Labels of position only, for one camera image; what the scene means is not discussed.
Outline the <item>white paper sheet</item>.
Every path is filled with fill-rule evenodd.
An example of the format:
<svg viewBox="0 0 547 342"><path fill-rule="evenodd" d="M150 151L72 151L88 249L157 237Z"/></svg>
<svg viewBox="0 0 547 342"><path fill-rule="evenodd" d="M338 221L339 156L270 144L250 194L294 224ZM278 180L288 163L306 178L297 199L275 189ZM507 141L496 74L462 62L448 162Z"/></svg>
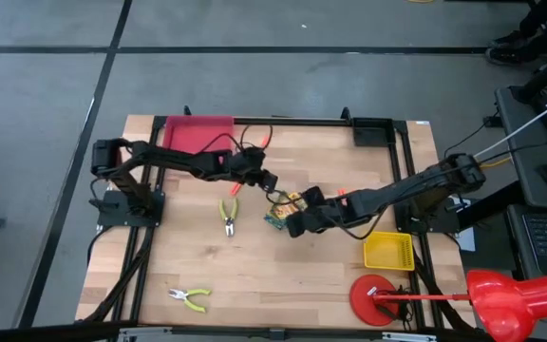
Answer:
<svg viewBox="0 0 547 342"><path fill-rule="evenodd" d="M473 227L466 228L459 233L454 234L453 238L458 242L461 251L476 251L476 239Z"/></svg>

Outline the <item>yellow plastic basket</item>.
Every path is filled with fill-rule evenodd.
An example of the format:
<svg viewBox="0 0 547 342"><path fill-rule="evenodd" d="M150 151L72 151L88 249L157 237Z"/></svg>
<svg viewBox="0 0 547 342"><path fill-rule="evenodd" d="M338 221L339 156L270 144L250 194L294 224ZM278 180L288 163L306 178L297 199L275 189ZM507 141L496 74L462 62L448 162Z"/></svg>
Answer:
<svg viewBox="0 0 547 342"><path fill-rule="evenodd" d="M374 232L363 244L364 265L370 269L412 272L415 269L410 234Z"/></svg>

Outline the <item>red desk lamp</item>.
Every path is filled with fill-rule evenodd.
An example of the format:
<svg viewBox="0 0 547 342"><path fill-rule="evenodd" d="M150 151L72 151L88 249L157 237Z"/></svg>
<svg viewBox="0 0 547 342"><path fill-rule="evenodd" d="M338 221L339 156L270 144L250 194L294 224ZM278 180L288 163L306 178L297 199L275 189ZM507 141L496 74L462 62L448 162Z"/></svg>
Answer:
<svg viewBox="0 0 547 342"><path fill-rule="evenodd" d="M547 318L547 275L513 278L492 271L470 271L464 294L407 294L380 275L363 275L349 291L354 314L370 326L383 327L401 318L409 301L467 301L496 342L525 342L537 322Z"/></svg>

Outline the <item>black side table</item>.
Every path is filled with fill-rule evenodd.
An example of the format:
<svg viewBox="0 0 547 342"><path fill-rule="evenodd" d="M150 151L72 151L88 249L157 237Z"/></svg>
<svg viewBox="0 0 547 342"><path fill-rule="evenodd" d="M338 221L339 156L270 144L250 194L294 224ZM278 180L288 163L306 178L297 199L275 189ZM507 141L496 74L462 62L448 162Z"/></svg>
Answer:
<svg viewBox="0 0 547 342"><path fill-rule="evenodd" d="M495 98L507 135L536 117L536 111L529 104L515 100L508 87L498 88ZM514 149L539 143L547 143L547 130L537 120L510 138L507 145ZM533 207L547 208L547 184L537 171L539 166L547 164L547 145L515 151L512 158L525 202Z"/></svg>

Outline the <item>black plastic basket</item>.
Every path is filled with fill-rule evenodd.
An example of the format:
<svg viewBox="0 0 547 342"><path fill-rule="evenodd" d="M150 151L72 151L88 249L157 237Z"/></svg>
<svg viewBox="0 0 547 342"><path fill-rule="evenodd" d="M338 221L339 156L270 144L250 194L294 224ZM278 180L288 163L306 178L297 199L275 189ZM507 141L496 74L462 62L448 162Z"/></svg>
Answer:
<svg viewBox="0 0 547 342"><path fill-rule="evenodd" d="M391 119L353 118L352 135L356 146L388 147L396 143Z"/></svg>

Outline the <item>black stand leg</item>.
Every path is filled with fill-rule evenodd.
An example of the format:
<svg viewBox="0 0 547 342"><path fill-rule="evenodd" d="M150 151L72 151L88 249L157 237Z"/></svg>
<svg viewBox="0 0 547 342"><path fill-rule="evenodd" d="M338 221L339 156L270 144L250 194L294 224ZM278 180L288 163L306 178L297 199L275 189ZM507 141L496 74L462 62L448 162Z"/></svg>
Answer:
<svg viewBox="0 0 547 342"><path fill-rule="evenodd" d="M511 86L515 100L528 104L547 86L547 66L522 86Z"/></svg>

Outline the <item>black beam with brackets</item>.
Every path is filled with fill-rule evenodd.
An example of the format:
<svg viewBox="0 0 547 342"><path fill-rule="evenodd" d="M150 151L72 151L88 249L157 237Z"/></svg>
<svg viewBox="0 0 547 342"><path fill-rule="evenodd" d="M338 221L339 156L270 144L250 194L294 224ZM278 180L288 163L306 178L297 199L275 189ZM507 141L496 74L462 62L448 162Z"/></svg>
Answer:
<svg viewBox="0 0 547 342"><path fill-rule="evenodd" d="M483 332L457 332L426 328L416 332L391 330L330 330L291 328L241 328L208 326L139 326L135 321L80 322L70 325L0 330L0 342L93 342L113 337L139 337L148 334L182 334L259 337L272 341L291 338L391 339L405 342L494 342Z"/></svg>

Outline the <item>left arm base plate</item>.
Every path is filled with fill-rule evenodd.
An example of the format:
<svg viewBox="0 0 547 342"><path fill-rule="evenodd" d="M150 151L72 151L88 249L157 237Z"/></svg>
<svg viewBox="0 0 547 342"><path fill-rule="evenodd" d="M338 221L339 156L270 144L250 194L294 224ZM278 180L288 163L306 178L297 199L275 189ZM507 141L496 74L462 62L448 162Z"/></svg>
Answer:
<svg viewBox="0 0 547 342"><path fill-rule="evenodd" d="M151 192L149 199L128 197L122 191L106 191L103 199L90 199L99 211L102 226L158 226L162 218L165 194Z"/></svg>

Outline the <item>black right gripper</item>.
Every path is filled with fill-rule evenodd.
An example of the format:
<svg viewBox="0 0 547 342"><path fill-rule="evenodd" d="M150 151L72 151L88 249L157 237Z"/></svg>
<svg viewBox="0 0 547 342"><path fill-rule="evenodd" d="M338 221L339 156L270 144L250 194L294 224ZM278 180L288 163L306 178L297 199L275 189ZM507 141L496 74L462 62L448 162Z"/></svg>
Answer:
<svg viewBox="0 0 547 342"><path fill-rule="evenodd" d="M292 238L304 233L321 234L330 228L348 229L344 215L348 212L348 196L326 198L319 186L300 193L308 204L304 211L297 211L287 217L287 230Z"/></svg>

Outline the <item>pink plastic tray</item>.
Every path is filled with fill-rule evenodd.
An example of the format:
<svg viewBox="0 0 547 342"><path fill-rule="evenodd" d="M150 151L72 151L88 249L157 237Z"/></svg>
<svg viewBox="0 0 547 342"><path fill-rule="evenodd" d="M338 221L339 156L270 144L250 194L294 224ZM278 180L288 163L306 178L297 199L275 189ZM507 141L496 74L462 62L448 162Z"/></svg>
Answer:
<svg viewBox="0 0 547 342"><path fill-rule="evenodd" d="M162 146L187 153L229 150L234 135L232 116L169 116Z"/></svg>

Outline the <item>person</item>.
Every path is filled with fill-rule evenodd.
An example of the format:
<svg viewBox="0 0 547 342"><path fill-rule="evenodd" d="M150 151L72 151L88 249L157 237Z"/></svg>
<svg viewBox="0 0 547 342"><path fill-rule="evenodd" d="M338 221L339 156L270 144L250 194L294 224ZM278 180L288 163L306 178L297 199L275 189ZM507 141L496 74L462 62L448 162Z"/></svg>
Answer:
<svg viewBox="0 0 547 342"><path fill-rule="evenodd" d="M518 66L547 54L547 32L537 36L547 22L547 0L538 0L520 21L519 28L489 43L484 55L488 62L500 66Z"/></svg>

